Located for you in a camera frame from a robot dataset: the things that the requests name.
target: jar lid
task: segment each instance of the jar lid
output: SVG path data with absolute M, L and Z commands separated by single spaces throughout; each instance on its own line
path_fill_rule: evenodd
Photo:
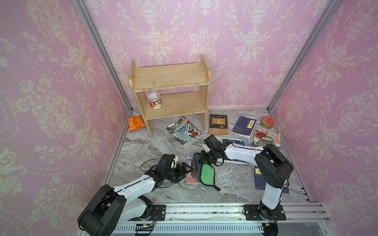
M 262 119 L 261 119 L 261 122 L 268 126 L 268 127 L 272 127 L 273 125 L 276 124 L 275 120 L 273 118 L 271 118 L 270 116 L 264 116 Z
M 148 99 L 155 100 L 158 99 L 158 94 L 157 93 L 150 93 L 147 95 Z

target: orange snack bag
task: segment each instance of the orange snack bag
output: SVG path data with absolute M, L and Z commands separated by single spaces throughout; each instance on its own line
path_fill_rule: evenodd
M 146 126 L 142 119 L 142 115 L 127 118 L 127 121 L 129 122 L 129 133 Z

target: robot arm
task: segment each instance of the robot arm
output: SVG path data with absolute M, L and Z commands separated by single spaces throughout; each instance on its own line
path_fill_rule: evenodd
M 91 236 L 110 235 L 118 224 L 135 217 L 148 218 L 152 201 L 143 194 L 159 188 L 164 180 L 178 183 L 193 169 L 185 162 L 176 164 L 175 155 L 164 154 L 159 164 L 140 178 L 111 188 L 102 186 L 77 219 L 79 227 Z
M 264 196 L 260 201 L 261 216 L 267 220 L 277 216 L 282 190 L 294 167 L 274 145 L 247 147 L 232 142 L 220 143 L 214 135 L 210 135 L 204 140 L 204 147 L 200 159 L 202 164 L 242 160 L 258 166 L 266 182 Z

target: shelf board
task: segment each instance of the shelf board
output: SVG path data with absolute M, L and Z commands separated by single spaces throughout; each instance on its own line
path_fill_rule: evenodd
M 199 92 L 161 96 L 161 108 L 153 109 L 149 102 L 142 105 L 146 120 L 206 112 L 206 101 Z
M 134 91 L 206 85 L 209 79 L 201 63 L 138 68 Z

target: blue book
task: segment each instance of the blue book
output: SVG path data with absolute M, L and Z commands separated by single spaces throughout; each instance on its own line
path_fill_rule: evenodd
M 244 116 L 240 116 L 232 132 L 246 139 L 249 139 L 252 135 L 252 131 L 253 131 L 253 128 L 255 127 L 256 122 L 257 120 L 255 119 L 250 119 Z
M 253 180 L 255 182 L 255 189 L 265 190 L 265 180 L 262 176 L 260 169 L 256 166 L 253 167 Z M 282 190 L 283 193 L 289 193 L 289 188 L 286 186 Z

